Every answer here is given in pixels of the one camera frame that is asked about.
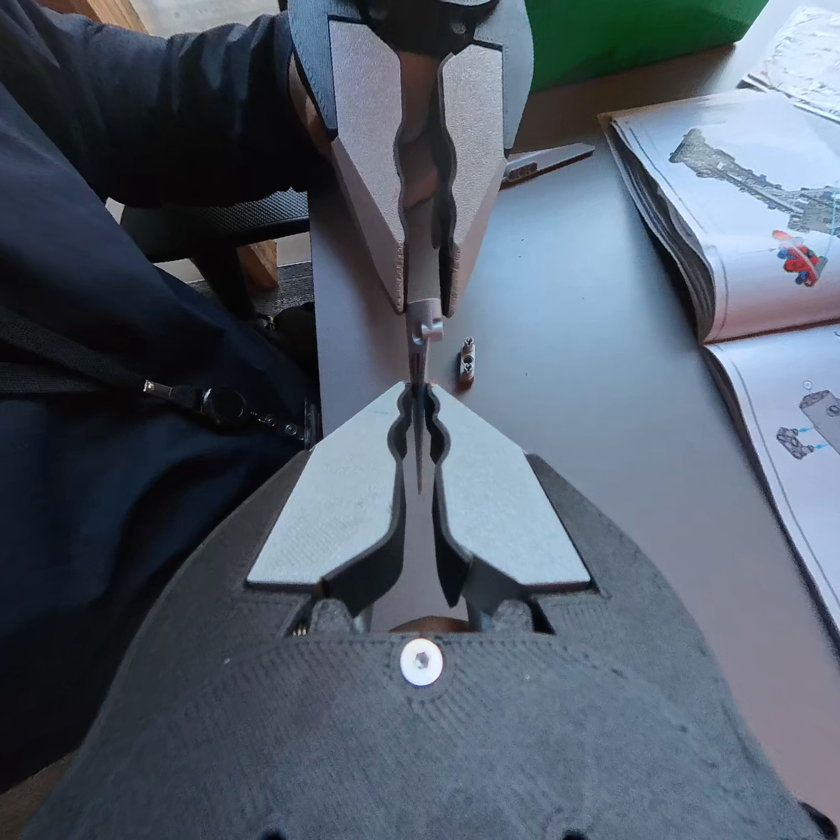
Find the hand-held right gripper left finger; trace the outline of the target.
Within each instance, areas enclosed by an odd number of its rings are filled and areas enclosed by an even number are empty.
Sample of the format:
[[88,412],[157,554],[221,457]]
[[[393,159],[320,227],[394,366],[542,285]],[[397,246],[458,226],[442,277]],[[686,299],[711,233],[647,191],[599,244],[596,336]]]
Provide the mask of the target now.
[[403,569],[406,430],[399,381],[310,451],[246,581],[260,589],[372,607]]

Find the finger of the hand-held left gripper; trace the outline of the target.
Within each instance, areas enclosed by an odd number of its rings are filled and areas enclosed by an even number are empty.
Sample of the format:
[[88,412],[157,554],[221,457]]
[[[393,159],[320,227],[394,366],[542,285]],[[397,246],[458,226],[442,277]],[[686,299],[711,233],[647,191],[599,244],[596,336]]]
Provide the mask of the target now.
[[396,141],[403,91],[396,52],[364,23],[329,21],[337,136],[332,155],[353,220],[397,314],[405,310],[406,229]]
[[503,147],[502,54],[469,45],[437,73],[440,295],[450,318],[476,265],[507,165]]

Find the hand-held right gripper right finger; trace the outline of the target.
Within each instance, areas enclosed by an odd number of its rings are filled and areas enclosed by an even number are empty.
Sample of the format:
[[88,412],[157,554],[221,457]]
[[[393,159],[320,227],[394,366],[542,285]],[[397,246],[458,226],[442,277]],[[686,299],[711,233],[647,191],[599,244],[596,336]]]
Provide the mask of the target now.
[[584,592],[592,577],[526,452],[439,385],[427,386],[437,576],[471,627],[501,603]]

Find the person's left forearm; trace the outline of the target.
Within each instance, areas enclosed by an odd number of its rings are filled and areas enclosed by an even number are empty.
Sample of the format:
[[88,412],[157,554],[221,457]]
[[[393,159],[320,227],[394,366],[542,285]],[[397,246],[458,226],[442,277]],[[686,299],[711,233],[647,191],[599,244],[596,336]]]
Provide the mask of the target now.
[[61,195],[222,206],[317,162],[291,105],[287,14],[169,38],[2,2],[2,215]]

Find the open lego instruction booklet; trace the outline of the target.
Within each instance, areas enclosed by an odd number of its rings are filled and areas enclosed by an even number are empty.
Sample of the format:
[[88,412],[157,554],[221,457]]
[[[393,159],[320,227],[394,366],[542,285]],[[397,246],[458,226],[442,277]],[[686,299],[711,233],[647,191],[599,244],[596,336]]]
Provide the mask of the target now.
[[837,646],[838,153],[780,94],[749,89],[599,121]]

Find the person's left hand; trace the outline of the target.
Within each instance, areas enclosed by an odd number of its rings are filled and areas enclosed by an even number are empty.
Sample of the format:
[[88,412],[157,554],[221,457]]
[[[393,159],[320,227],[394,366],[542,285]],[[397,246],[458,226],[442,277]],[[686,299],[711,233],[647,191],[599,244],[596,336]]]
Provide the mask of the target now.
[[[397,149],[403,174],[405,210],[425,203],[436,190],[438,170],[431,145],[429,114],[436,89],[438,61],[432,56],[398,51],[402,74],[404,118]],[[295,57],[289,59],[288,90],[295,112],[320,155],[333,164],[331,140],[316,105],[298,71]]]

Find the green plastic bin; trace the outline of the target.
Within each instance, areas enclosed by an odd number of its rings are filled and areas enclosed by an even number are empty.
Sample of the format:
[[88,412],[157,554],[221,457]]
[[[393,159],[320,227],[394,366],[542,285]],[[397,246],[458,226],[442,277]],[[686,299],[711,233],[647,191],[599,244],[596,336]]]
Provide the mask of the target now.
[[765,1],[527,1],[532,91],[734,44]]

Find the person's dark blue torso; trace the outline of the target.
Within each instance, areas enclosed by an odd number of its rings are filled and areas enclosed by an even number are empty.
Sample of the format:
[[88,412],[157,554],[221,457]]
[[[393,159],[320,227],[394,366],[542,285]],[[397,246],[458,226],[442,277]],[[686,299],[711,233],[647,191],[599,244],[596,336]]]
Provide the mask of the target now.
[[110,197],[49,198],[2,215],[2,371],[35,388],[2,392],[2,791],[78,745],[164,583],[300,448],[143,384],[235,391],[288,422],[312,392],[255,327],[156,268]]

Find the clear plastic bag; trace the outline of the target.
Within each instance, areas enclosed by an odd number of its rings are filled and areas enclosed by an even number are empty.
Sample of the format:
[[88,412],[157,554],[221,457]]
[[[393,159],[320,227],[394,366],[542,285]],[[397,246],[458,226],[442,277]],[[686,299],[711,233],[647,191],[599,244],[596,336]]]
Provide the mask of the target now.
[[839,13],[796,8],[738,87],[777,92],[798,109],[839,123]]

